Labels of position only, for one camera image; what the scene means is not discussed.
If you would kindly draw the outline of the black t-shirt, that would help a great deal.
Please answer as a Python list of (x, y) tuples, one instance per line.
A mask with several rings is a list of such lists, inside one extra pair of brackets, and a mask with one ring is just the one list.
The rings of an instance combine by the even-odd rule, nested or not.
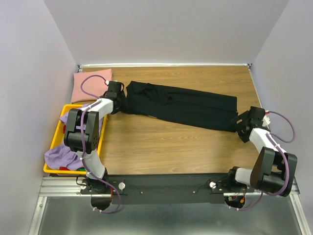
[(126, 113), (206, 129), (235, 132), (237, 98), (191, 89), (131, 81)]

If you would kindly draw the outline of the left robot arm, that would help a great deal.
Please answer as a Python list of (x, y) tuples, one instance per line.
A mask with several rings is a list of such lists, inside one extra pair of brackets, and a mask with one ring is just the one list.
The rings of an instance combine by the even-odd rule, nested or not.
[(116, 114), (126, 108), (124, 84), (109, 81), (108, 90), (96, 101), (81, 109), (68, 112), (64, 144), (75, 152), (92, 179), (91, 187), (97, 193), (104, 193), (114, 187), (108, 182), (106, 167), (101, 163), (97, 148), (100, 142), (99, 120), (108, 114)]

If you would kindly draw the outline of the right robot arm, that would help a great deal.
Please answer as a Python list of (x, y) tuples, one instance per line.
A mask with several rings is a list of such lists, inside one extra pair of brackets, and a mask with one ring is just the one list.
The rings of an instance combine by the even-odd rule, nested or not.
[(284, 150), (275, 138), (290, 143), (294, 141), (295, 136), (286, 141), (273, 134), (268, 129), (270, 123), (268, 114), (277, 114), (291, 124), (285, 116), (277, 112), (254, 106), (232, 120), (236, 124), (239, 138), (244, 143), (251, 142), (259, 156), (253, 169), (235, 166), (229, 170), (225, 187), (231, 192), (237, 191), (243, 185), (272, 196), (286, 197), (291, 192), (297, 157)]

